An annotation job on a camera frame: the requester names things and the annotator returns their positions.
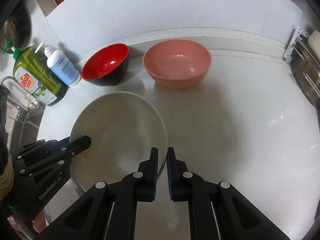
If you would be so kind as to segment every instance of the metal screw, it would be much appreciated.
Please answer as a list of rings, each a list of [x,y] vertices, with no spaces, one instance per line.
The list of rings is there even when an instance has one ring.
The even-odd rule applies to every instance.
[[[227,181],[223,181],[220,183],[221,187],[223,188],[230,188],[230,183]]]
[[[143,176],[143,173],[140,172],[140,171],[136,171],[136,172],[133,174],[133,176],[134,176],[135,178],[141,178],[141,177]]]
[[[190,171],[186,171],[186,172],[184,172],[183,173],[183,177],[185,177],[185,178],[191,178],[192,177],[192,172],[190,172]]]
[[[104,188],[106,184],[103,181],[99,181],[96,183],[96,188]]]

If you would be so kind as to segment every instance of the hand soap bottle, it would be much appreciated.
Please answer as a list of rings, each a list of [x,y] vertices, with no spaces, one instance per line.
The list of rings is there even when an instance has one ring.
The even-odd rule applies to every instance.
[[[47,106],[58,103],[66,94],[67,86],[47,67],[43,52],[35,53],[36,46],[24,50],[13,47],[9,41],[4,48],[11,48],[16,60],[12,75],[20,85]]]
[[[36,49],[36,53],[43,46],[45,42],[41,44]],[[47,59],[47,66],[55,73],[58,78],[62,80],[67,86],[74,87],[79,83],[81,79],[80,72],[72,64],[72,62],[67,58],[67,56],[62,52],[62,50],[54,50],[51,47],[44,48],[44,54]]]

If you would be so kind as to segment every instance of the countertop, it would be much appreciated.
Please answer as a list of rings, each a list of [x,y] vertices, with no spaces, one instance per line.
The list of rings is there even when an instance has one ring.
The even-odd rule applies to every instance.
[[[153,81],[142,57],[132,58],[116,86],[81,80],[62,101],[47,107],[38,139],[70,136],[81,111],[113,91],[139,94],[156,107],[169,146],[190,171],[210,182],[229,181],[291,240],[302,239],[310,229],[320,198],[318,118],[283,60],[220,51],[199,84],[173,90]],[[69,181],[46,212],[53,220],[78,196]],[[135,239],[151,238],[190,239],[188,205],[170,201],[166,168],[156,201],[138,203]]]

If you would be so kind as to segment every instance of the red and black bowl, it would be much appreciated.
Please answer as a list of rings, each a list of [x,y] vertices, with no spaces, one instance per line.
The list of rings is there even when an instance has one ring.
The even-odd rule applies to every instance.
[[[111,86],[124,77],[128,66],[129,47],[116,43],[95,53],[84,65],[81,76],[92,84]]]

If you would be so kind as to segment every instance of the bowl rim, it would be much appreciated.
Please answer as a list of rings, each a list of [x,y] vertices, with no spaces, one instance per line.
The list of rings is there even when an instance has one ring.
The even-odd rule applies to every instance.
[[[165,137],[165,144],[167,146],[167,149],[164,151],[164,156],[163,156],[163,159],[162,159],[162,162],[161,162],[161,166],[160,166],[160,169],[157,173],[157,177],[159,178],[163,169],[164,169],[164,165],[166,163],[166,160],[167,160],[167,150],[168,150],[168,132],[167,132],[167,129],[165,127],[165,124],[164,124],[164,121],[160,115],[160,113],[158,112],[158,110],[155,108],[155,106],[153,104],[151,104],[148,100],[146,100],[144,97],[136,94],[136,93],[132,93],[132,92],[127,92],[127,91],[115,91],[115,92],[111,92],[111,93],[107,93],[107,94],[104,94],[98,98],[96,98],[95,100],[93,100],[91,103],[89,103],[82,111],[81,113],[79,114],[79,116],[77,117],[76,121],[74,122],[73,126],[72,126],[72,130],[70,132],[70,137],[69,137],[69,142],[71,142],[72,140],[76,140],[76,138],[72,138],[72,135],[74,134],[75,132],[75,125],[77,122],[79,122],[79,119],[82,115],[84,115],[84,111],[89,108],[89,106],[91,106],[92,104],[94,104],[96,101],[100,100],[101,98],[104,98],[104,97],[108,97],[108,96],[111,96],[111,95],[114,95],[114,94],[127,94],[127,95],[131,95],[131,96],[135,96],[139,99],[141,99],[142,101],[144,101],[145,103],[147,103],[147,105],[149,105],[153,111],[156,113],[157,117],[159,118],[160,120],[160,123],[161,123],[161,126],[162,126],[162,130],[164,131],[164,137]]]
[[[204,48],[204,49],[207,51],[207,53],[209,54],[209,57],[210,57],[210,62],[209,62],[209,64],[208,64],[207,69],[204,70],[202,73],[194,76],[194,77],[176,78],[176,79],[162,77],[162,76],[156,75],[156,74],[154,74],[153,72],[151,72],[151,71],[146,67],[145,62],[144,62],[146,54],[147,54],[153,47],[155,47],[155,46],[157,46],[157,45],[159,45],[159,44],[161,44],[161,43],[168,42],[168,41],[190,41],[190,42],[192,42],[192,43],[195,43],[195,44],[197,44],[197,45],[200,45],[202,48]],[[178,81],[178,80],[193,79],[193,78],[199,77],[199,76],[201,76],[201,75],[203,75],[203,74],[206,74],[207,71],[209,70],[211,64],[212,64],[212,57],[211,57],[210,52],[207,50],[207,48],[206,48],[205,46],[201,45],[200,43],[196,42],[196,41],[192,41],[192,40],[188,40],[188,39],[168,39],[168,40],[165,40],[165,41],[158,42],[157,44],[155,44],[155,45],[153,45],[152,47],[150,47],[150,48],[147,50],[147,52],[143,55],[142,64],[143,64],[143,67],[145,68],[145,70],[146,70],[149,74],[152,74],[153,76],[155,76],[155,77],[157,77],[157,78],[160,78],[160,79],[163,79],[163,80]]]
[[[83,70],[86,68],[86,66],[88,67],[90,60],[92,60],[92,59],[93,59],[99,52],[101,52],[102,50],[104,50],[104,49],[106,49],[106,48],[110,48],[110,47],[115,46],[115,45],[124,45],[124,46],[127,48],[127,53],[126,53],[125,57],[123,58],[123,60],[122,60],[118,65],[116,65],[114,68],[112,68],[112,69],[109,70],[108,72],[103,73],[103,75],[101,75],[101,76],[99,76],[99,77],[89,78],[89,79],[88,79],[88,78],[85,78],[85,77],[83,76]],[[128,55],[129,55],[129,46],[126,45],[126,44],[124,44],[124,43],[114,43],[114,44],[110,44],[110,45],[108,45],[108,46],[106,46],[106,47],[104,47],[104,48],[102,48],[102,49],[99,49],[99,50],[98,50],[96,53],[94,53],[94,54],[87,60],[87,62],[84,64],[84,66],[83,66],[83,68],[82,68],[82,70],[81,70],[81,77],[82,77],[84,80],[86,80],[86,81],[95,81],[95,80],[98,80],[98,79],[100,79],[100,78],[102,78],[102,77],[110,74],[110,73],[111,73],[112,71],[114,71],[117,67],[119,67],[119,66],[126,60],[126,58],[128,57]]]

